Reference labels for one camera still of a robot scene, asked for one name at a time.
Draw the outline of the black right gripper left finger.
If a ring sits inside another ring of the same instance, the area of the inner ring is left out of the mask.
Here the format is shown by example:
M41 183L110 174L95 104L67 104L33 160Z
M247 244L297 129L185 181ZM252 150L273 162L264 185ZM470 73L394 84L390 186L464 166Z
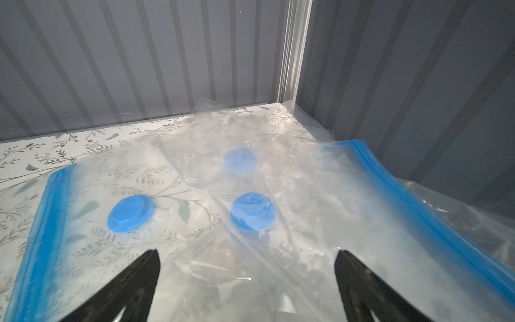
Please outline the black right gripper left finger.
M157 250L147 250L63 321L147 321L160 276Z

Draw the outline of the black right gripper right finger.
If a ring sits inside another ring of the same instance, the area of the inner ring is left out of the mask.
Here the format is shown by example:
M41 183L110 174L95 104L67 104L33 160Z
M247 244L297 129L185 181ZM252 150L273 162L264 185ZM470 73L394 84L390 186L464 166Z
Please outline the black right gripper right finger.
M351 252L338 252L334 270L348 321L431 320Z

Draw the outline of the vacuum bag with black striped garment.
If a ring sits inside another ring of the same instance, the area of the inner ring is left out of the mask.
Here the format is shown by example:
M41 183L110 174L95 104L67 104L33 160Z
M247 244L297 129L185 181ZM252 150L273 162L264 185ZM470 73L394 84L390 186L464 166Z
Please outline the vacuum bag with black striped garment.
M219 221L157 141L85 157L46 182L5 320L58 321L145 251L165 262Z

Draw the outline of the vacuum bag with green striped garment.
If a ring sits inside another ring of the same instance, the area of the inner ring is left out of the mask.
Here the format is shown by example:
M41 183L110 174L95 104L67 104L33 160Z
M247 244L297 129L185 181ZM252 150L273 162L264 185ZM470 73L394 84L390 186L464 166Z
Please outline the vacuum bag with green striped garment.
M316 231L279 221L261 232L155 225L162 268L150 321L340 321L332 257Z

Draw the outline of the vacuum bag with navy striped garment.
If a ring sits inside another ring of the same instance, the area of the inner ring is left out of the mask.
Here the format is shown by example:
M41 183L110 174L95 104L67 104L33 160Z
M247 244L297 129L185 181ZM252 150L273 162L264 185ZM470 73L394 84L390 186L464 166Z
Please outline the vacuum bag with navy striped garment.
M347 250L430 321L514 320L512 220L397 179L364 141L334 140L290 103L261 118L220 118L208 100L198 109L159 147L227 225L304 223L334 277Z

